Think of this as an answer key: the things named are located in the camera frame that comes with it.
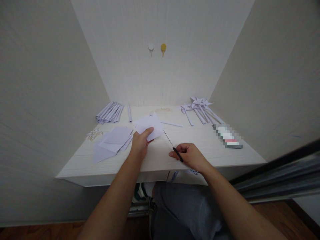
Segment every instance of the white desk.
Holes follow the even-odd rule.
[[[132,121],[156,111],[162,121],[183,125],[183,128],[163,124],[163,127],[174,145],[179,143],[194,143],[206,159],[215,167],[245,166],[264,164],[266,161],[243,140],[243,149],[227,149],[216,136],[212,124],[203,125],[194,111],[188,111],[194,126],[191,127],[187,117],[177,107],[131,107]],[[124,108],[120,122],[98,124],[103,132],[110,131],[115,126],[127,126],[134,129],[135,124],[129,123],[128,112]],[[99,163],[93,163],[94,142],[85,140],[72,158],[64,166],[57,178],[63,178],[82,186],[110,185],[128,156],[131,143],[125,152],[119,151],[114,157]],[[156,138],[149,146],[146,158],[141,166],[138,182],[166,180],[170,170],[188,169],[183,163],[168,156],[172,146],[165,134]]]

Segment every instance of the forearm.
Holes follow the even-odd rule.
[[[236,239],[286,239],[212,166],[202,173]]]
[[[78,239],[119,239],[130,209],[142,160],[129,155]]]

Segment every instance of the rolled paper stick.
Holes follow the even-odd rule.
[[[218,122],[217,122],[216,120],[214,120],[212,117],[210,117],[209,114],[207,114],[206,112],[204,112],[204,113],[205,113],[205,115],[210,119],[210,122],[211,122],[212,124],[218,124]]]
[[[192,126],[193,126],[193,123],[191,122],[191,120],[190,120],[190,118],[189,118],[189,116],[188,116],[188,114],[187,114],[187,110],[185,110],[185,114],[186,114],[186,116],[187,116],[187,118],[188,118],[188,120],[189,120],[189,123],[190,123],[191,127],[192,127]]]
[[[128,116],[129,116],[129,122],[132,122],[131,111],[130,111],[130,106],[129,105],[128,105]]]
[[[218,120],[220,124],[224,124],[224,121],[222,121],[222,119],[219,118],[218,115],[215,114],[208,106],[205,106],[205,109],[208,110],[213,115],[213,117]]]
[[[96,118],[98,119],[98,118],[102,115],[102,113],[107,110],[108,107],[109,107],[109,105],[105,106],[105,107],[96,115]]]
[[[120,113],[119,113],[119,115],[118,115],[118,117],[117,117],[117,122],[119,122],[119,121],[120,121],[120,117],[121,117],[121,114],[122,114],[122,110],[123,110],[123,108],[124,108],[124,105],[122,105],[122,106],[121,106]]]
[[[206,124],[207,122],[203,119],[203,117],[200,115],[200,113],[198,112],[198,109],[194,108],[193,109],[196,113],[196,115],[198,116],[198,118],[200,119],[200,121],[202,122],[202,124]]]
[[[177,127],[183,127],[183,125],[180,125],[180,124],[175,124],[175,123],[170,123],[170,122],[161,122],[161,123],[164,123],[164,124],[169,124],[169,125],[172,125],[172,126],[177,126]]]
[[[108,109],[112,106],[112,104],[113,102],[109,102],[108,105],[101,112],[99,112],[97,117],[103,116],[108,111]]]
[[[120,104],[120,107],[118,108],[117,112],[114,114],[114,117],[113,117],[113,120],[112,122],[116,122],[117,119],[118,119],[118,115],[120,114],[121,112],[121,108],[122,108],[123,105]]]
[[[118,117],[118,114],[119,114],[119,112],[120,112],[120,110],[121,110],[121,104],[120,104],[120,106],[119,106],[119,108],[118,108],[118,110],[113,114],[113,116],[112,116],[112,118],[111,118],[111,122],[116,122],[116,120],[117,120],[117,117]]]
[[[110,119],[113,117],[114,113],[118,110],[118,108],[120,107],[120,104],[117,104],[112,111],[106,116],[105,120],[106,121],[110,121]]]
[[[204,116],[204,118],[206,119],[207,122],[210,122],[210,119],[208,118],[208,116],[205,114],[204,110],[202,109],[201,105],[199,105],[199,108]]]
[[[113,104],[110,106],[110,108],[107,110],[107,112],[101,117],[101,120],[105,120],[106,117],[108,116],[108,114],[113,110],[113,108],[116,106],[117,104],[115,102],[113,102]]]

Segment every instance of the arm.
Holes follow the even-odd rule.
[[[194,144],[180,144],[177,146],[177,150],[184,163],[200,172],[206,179],[223,217],[236,239],[286,239],[205,159]],[[170,152],[169,156],[179,160],[175,152]]]
[[[148,128],[141,135],[133,135],[129,156],[112,184],[85,223],[78,239],[119,239],[127,220],[134,188],[149,143]]]

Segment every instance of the hand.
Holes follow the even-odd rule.
[[[202,155],[200,150],[193,143],[181,143],[176,147],[183,162],[190,168],[203,173],[211,164]],[[180,160],[175,152],[169,152],[169,156]]]
[[[153,127],[147,128],[143,133],[139,134],[135,132],[133,134],[132,147],[129,153],[134,158],[138,158],[139,160],[143,160],[147,154],[147,149],[150,142],[147,141],[147,137],[150,133],[153,132]]]

